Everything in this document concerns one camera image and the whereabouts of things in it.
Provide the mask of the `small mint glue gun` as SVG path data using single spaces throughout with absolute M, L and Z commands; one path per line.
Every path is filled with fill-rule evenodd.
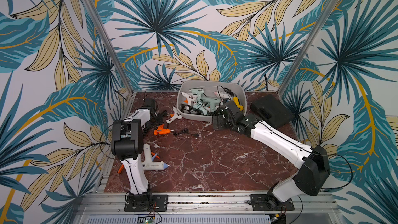
M 204 116 L 208 115 L 208 110 L 203 106 L 203 102 L 197 102 L 192 106 L 192 109 L 198 115 L 204 115 Z

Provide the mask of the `mint green glue gun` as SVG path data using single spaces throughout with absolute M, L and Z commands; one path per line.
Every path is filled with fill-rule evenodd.
M 193 93 L 198 100 L 204 95 L 204 89 L 193 88 L 190 89 L 190 92 Z

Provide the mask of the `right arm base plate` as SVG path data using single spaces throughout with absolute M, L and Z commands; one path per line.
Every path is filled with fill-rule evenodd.
M 246 201 L 252 206 L 253 211 L 293 211 L 294 204 L 291 199 L 285 202 L 277 200 L 269 194 L 251 194 L 250 199 Z

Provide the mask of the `small white orange glue gun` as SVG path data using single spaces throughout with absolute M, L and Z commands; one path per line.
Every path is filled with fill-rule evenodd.
M 185 98 L 185 103 L 188 106 L 193 106 L 194 104 L 197 103 L 197 98 L 193 96 L 191 93 L 186 93 L 186 92 L 180 92 L 180 94 Z

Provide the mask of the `orange black glue gun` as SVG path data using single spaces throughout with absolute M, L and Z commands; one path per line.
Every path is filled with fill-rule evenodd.
M 154 130 L 155 136 L 166 135 L 166 134 L 170 134 L 170 133 L 172 133 L 172 130 L 165 128 L 163 124 L 158 126 L 158 128 L 156 130 Z

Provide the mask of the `large mint glue gun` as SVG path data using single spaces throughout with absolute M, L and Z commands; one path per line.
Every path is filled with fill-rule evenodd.
M 203 106 L 209 108 L 209 112 L 213 113 L 220 106 L 221 100 L 215 97 L 202 97 Z

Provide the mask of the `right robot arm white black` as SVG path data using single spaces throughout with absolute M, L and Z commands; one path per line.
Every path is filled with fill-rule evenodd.
M 290 161 L 298 171 L 276 183 L 261 203 L 269 208 L 289 201 L 292 197 L 306 194 L 317 196 L 331 171 L 327 152 L 321 146 L 311 147 L 281 133 L 258 116 L 244 116 L 230 107 L 213 116 L 216 129 L 230 129 L 258 141 Z

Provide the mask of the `yellow black glue gun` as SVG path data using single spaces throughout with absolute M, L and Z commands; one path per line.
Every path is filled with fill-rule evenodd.
M 244 107 L 241 105 L 241 103 L 240 103 L 240 101 L 239 101 L 239 99 L 238 99 L 237 96 L 235 96 L 235 97 L 233 98 L 233 102 L 236 104 L 237 108 L 238 108 L 240 111 L 243 111 L 243 110 L 244 110 Z

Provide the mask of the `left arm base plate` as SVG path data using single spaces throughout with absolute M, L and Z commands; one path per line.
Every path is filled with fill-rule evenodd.
M 125 200 L 125 212 L 166 212 L 168 207 L 168 195 L 133 195 L 129 194 Z

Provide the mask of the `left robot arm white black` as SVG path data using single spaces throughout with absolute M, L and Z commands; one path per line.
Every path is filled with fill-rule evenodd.
M 155 162 L 150 145 L 144 143 L 144 129 L 156 117 L 155 107 L 143 106 L 112 125 L 111 152 L 124 166 L 130 184 L 130 192 L 125 197 L 126 212 L 145 211 L 155 205 L 144 171 L 169 167 L 163 161 Z

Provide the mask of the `large white blue glue gun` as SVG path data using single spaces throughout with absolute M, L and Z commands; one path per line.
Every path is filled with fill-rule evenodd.
M 152 154 L 149 144 L 144 144 L 144 161 L 142 162 L 144 171 L 163 171 L 169 165 L 163 161 L 154 161 L 157 154 Z

